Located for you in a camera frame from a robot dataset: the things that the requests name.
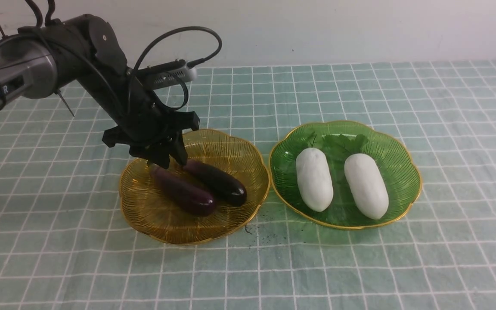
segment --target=white radish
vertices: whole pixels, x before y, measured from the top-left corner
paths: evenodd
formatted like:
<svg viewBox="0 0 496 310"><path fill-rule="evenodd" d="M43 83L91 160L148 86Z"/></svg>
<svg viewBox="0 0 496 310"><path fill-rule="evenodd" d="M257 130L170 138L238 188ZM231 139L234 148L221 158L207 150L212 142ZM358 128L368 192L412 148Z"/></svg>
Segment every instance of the white radish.
<svg viewBox="0 0 496 310"><path fill-rule="evenodd" d="M351 155L344 164L344 173L361 213L373 220L382 218L390 199L374 159L362 153Z"/></svg>
<svg viewBox="0 0 496 310"><path fill-rule="evenodd" d="M325 153L309 147L296 157L296 175L301 198L311 210L323 212L334 196Z"/></svg>

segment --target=yellow glass plate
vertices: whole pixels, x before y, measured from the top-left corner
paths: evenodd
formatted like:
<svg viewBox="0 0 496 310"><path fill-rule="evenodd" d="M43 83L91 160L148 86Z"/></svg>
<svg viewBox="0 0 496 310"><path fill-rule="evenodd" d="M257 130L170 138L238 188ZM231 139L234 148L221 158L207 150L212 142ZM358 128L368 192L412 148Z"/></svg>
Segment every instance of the yellow glass plate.
<svg viewBox="0 0 496 310"><path fill-rule="evenodd" d="M231 174L246 187L248 198L240 207L219 202L208 217L183 212L150 178L146 160L135 159L122 173L122 213L135 230L173 245L194 245L233 233L259 210L270 188L270 175L261 153L250 142L226 133L203 129L183 135L190 159ZM201 185L171 160L168 171Z"/></svg>
<svg viewBox="0 0 496 310"><path fill-rule="evenodd" d="M296 157L311 146L325 153L332 176L334 198L323 212L309 209L298 190ZM390 204L379 220L364 216L353 200L343 172L344 161L353 153L372 157L386 184ZM363 229L395 222L407 214L422 190L420 172L404 145L354 121L298 126L273 147L269 163L273 188L287 206L313 222L338 229Z"/></svg>

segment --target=purple eggplant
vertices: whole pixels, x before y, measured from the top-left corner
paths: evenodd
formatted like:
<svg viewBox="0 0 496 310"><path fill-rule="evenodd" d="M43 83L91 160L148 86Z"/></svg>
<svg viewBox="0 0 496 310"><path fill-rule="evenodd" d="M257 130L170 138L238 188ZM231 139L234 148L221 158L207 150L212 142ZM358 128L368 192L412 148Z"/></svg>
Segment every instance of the purple eggplant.
<svg viewBox="0 0 496 310"><path fill-rule="evenodd" d="M215 196L233 206L242 206L246 202L246 188L232 175L193 159L183 166L193 177L207 186Z"/></svg>
<svg viewBox="0 0 496 310"><path fill-rule="evenodd" d="M212 194L166 169L151 164L150 176L169 198L189 214L209 216L217 208Z"/></svg>

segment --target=table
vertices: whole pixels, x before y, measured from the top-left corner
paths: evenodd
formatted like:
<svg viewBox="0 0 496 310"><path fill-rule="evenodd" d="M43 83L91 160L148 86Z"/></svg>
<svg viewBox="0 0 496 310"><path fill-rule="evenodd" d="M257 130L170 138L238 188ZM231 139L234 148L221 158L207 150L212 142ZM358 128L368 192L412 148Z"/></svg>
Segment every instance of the table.
<svg viewBox="0 0 496 310"><path fill-rule="evenodd" d="M0 112L1 310L496 310L496 61L203 68L201 127L273 145L349 119L411 151L424 179L405 218L337 231L270 192L245 229L193 247L130 228L128 149L77 83ZM158 92L180 104L181 88Z"/></svg>

